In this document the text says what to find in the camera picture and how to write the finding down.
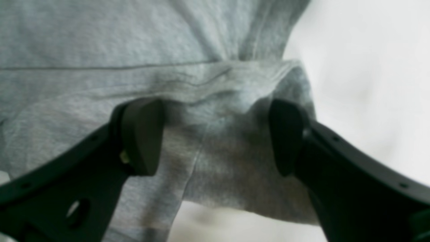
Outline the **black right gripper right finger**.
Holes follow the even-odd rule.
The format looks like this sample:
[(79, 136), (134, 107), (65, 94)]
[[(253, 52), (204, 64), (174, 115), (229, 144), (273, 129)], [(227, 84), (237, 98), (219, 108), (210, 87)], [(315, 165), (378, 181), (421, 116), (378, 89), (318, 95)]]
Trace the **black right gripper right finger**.
[(275, 99), (268, 121), (275, 164), (304, 184), (329, 242), (428, 242), (430, 190)]

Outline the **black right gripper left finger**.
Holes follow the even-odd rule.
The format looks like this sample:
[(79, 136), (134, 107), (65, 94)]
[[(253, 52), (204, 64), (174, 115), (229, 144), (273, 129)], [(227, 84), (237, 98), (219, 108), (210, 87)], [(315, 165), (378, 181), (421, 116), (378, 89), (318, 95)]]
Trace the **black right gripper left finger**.
[(163, 102), (118, 105), (109, 123), (47, 164), (1, 186), (1, 234), (18, 242), (100, 242), (130, 176), (153, 176)]

